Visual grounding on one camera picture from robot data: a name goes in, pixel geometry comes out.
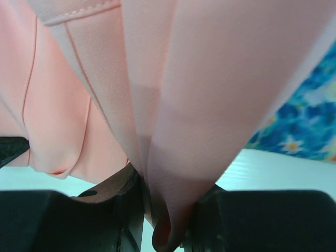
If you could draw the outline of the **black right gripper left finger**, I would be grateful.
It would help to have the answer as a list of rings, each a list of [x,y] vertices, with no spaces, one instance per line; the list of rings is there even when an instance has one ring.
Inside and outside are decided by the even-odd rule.
[[[131,164],[78,196],[1,192],[1,251],[139,251],[144,209]]]

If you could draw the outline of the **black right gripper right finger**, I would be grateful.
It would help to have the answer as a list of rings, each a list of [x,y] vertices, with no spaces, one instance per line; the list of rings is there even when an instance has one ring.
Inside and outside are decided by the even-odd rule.
[[[195,205],[185,251],[334,252],[335,201],[316,190],[226,191]]]

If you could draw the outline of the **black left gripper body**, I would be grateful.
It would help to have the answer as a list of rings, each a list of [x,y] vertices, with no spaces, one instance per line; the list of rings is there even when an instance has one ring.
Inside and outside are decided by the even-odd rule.
[[[5,167],[11,161],[30,149],[29,141],[24,137],[2,136],[0,138],[0,166]]]

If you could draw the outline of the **pink skirt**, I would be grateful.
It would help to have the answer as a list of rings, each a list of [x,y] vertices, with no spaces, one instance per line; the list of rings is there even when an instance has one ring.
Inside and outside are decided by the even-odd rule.
[[[96,183],[131,163],[157,251],[335,40],[335,1],[1,1],[9,162]]]

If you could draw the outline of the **blue floral skirt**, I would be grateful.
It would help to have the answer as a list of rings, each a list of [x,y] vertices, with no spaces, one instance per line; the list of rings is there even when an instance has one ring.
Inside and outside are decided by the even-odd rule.
[[[335,162],[335,44],[246,148]]]

